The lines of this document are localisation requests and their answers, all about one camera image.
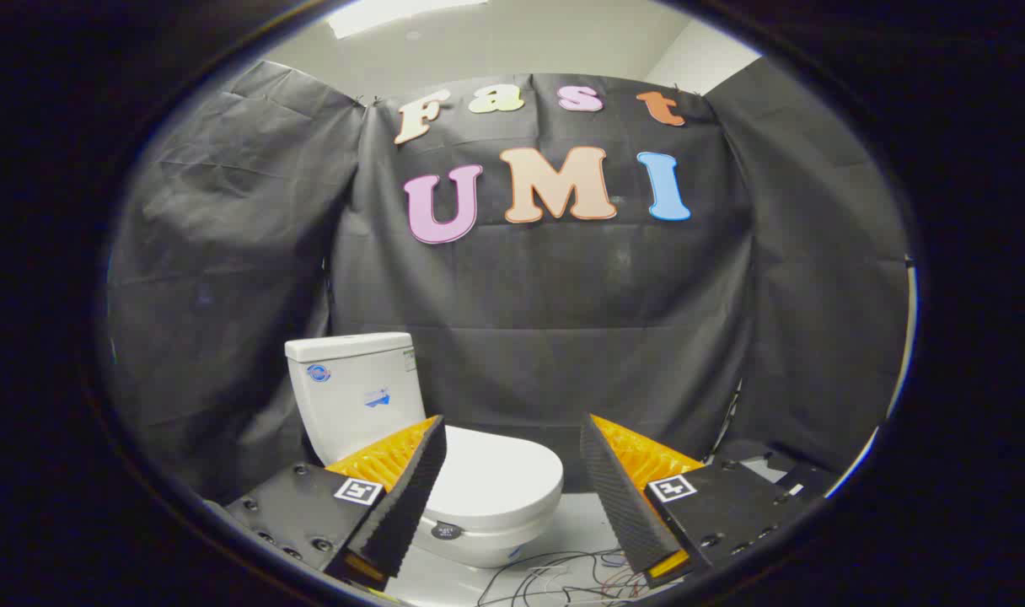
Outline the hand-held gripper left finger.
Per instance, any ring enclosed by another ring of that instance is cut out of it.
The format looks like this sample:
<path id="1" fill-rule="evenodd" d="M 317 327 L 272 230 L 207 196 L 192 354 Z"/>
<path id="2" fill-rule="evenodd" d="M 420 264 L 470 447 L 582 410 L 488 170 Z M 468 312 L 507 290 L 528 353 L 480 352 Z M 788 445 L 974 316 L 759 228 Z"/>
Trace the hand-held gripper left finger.
<path id="1" fill-rule="evenodd" d="M 218 513 L 294 564 L 381 591 L 400 573 L 446 454 L 446 420 L 429 417 L 333 466 L 286 466 Z"/>

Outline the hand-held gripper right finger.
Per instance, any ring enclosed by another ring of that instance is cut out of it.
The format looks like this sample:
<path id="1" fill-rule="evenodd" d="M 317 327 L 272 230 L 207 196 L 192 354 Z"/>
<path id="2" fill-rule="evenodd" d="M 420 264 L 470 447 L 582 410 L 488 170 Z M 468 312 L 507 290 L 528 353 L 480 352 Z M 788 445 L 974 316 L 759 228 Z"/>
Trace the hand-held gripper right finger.
<path id="1" fill-rule="evenodd" d="M 579 452 L 625 560 L 650 588 L 744 560 L 835 483 L 802 462 L 705 464 L 594 414 L 583 419 Z"/>

